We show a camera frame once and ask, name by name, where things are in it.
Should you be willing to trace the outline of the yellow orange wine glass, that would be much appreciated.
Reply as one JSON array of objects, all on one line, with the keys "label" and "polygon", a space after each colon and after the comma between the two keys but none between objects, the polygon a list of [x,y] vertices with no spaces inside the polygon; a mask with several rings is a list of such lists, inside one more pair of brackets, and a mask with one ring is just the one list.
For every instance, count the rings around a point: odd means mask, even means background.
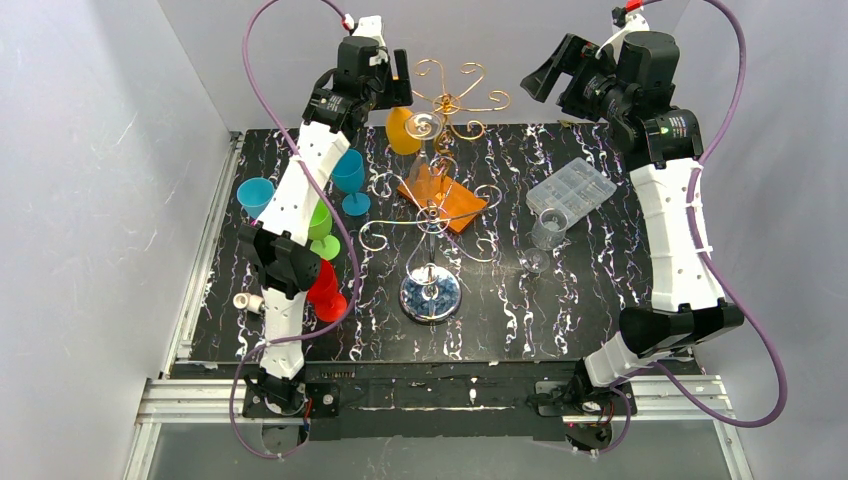
[{"label": "yellow orange wine glass", "polygon": [[410,155],[416,153],[421,147],[421,141],[414,138],[406,130],[406,122],[413,115],[410,106],[413,103],[411,89],[405,93],[403,86],[398,88],[402,100],[400,106],[390,109],[386,119],[386,133],[390,148],[398,155]]}]

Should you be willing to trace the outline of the clear wine glass front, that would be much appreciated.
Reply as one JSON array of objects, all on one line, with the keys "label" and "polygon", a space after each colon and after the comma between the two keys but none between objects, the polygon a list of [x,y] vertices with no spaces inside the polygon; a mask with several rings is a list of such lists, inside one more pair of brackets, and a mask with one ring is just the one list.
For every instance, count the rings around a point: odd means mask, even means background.
[{"label": "clear wine glass front", "polygon": [[556,208],[541,211],[530,232],[532,246],[521,253],[521,266],[529,273],[541,274],[550,266],[551,252],[561,245],[568,227],[566,214]]}]

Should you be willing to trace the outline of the green wine glass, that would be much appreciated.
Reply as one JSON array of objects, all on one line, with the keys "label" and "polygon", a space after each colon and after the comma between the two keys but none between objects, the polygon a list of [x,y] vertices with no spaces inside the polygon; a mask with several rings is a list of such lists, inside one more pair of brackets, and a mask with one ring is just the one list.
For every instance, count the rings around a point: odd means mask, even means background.
[{"label": "green wine glass", "polygon": [[309,249],[327,261],[335,259],[341,250],[340,241],[331,234],[332,227],[333,218],[328,207],[318,200],[308,229]]}]

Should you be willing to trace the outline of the teal blue wine glass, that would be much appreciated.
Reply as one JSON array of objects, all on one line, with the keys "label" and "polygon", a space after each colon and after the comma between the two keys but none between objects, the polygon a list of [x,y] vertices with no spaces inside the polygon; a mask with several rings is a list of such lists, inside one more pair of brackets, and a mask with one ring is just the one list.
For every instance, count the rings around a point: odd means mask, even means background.
[{"label": "teal blue wine glass", "polygon": [[253,177],[245,180],[236,190],[236,198],[251,220],[257,220],[272,200],[275,185],[266,178]]}]

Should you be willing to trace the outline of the red wine glass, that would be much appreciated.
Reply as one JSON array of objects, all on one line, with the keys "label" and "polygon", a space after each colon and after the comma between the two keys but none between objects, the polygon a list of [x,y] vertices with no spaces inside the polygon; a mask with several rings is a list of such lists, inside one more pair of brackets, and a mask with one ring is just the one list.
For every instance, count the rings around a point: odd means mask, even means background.
[{"label": "red wine glass", "polygon": [[348,303],[339,290],[335,269],[329,261],[321,260],[319,275],[306,299],[313,305],[316,317],[324,323],[336,322],[343,316]]}]

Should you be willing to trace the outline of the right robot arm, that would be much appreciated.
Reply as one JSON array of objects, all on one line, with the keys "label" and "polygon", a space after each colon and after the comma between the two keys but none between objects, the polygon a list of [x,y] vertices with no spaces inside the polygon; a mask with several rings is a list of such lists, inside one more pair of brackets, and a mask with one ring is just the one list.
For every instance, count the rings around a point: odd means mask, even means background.
[{"label": "right robot arm", "polygon": [[577,384],[584,391],[608,388],[744,322],[706,266],[707,246],[696,244],[690,230],[703,221],[696,199],[700,187],[691,176],[704,149],[697,117],[672,103],[679,57],[667,33],[627,33],[619,48],[567,34],[521,82],[534,100],[544,102],[559,77],[570,76],[558,106],[568,115],[609,124],[645,221],[650,301],[624,308],[618,332],[582,359]]}]

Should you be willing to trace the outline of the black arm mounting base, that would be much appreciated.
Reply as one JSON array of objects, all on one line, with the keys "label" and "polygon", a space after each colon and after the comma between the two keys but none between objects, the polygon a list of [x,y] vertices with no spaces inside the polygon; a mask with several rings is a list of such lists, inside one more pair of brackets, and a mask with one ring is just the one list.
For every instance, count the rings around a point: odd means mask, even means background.
[{"label": "black arm mounting base", "polygon": [[240,376],[245,418],[295,421],[303,440],[525,437],[579,451],[637,413],[630,384],[591,385],[574,361],[307,364],[290,381]]}]

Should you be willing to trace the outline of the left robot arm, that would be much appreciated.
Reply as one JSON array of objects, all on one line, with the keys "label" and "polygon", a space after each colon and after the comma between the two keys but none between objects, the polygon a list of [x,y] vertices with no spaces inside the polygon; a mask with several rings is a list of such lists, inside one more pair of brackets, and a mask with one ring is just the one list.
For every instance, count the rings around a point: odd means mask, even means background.
[{"label": "left robot arm", "polygon": [[290,381],[304,365],[304,306],[323,270],[307,234],[332,170],[372,111],[411,103],[406,52],[389,51],[379,31],[345,37],[335,67],[315,83],[276,191],[255,224],[239,231],[264,300],[260,367],[268,376]]}]

